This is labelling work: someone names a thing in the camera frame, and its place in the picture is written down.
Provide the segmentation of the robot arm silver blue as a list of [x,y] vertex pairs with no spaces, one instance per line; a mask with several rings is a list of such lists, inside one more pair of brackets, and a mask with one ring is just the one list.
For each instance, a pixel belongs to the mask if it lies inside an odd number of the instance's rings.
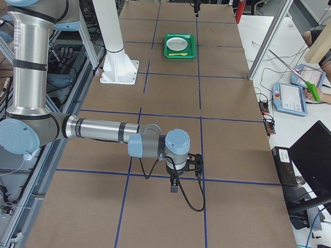
[[161,133],[157,125],[79,118],[46,109],[49,34],[56,24],[80,27],[78,1],[8,1],[14,21],[13,103],[1,122],[1,146],[26,154],[62,138],[126,143],[131,157],[165,161],[171,192],[182,190],[179,176],[189,169],[189,135]]

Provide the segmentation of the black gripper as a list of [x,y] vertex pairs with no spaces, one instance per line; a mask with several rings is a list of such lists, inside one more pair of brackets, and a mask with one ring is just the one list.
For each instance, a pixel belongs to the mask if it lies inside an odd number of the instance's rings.
[[194,14],[196,17],[199,16],[200,4],[201,4],[200,0],[193,0]]
[[171,183],[171,187],[170,187],[170,192],[171,193],[177,193],[178,192],[178,177],[180,175],[182,175],[185,171],[186,171],[186,167],[184,166],[183,168],[180,169],[172,169],[169,166],[166,166],[166,170],[168,172],[168,174],[170,175],[170,183]]

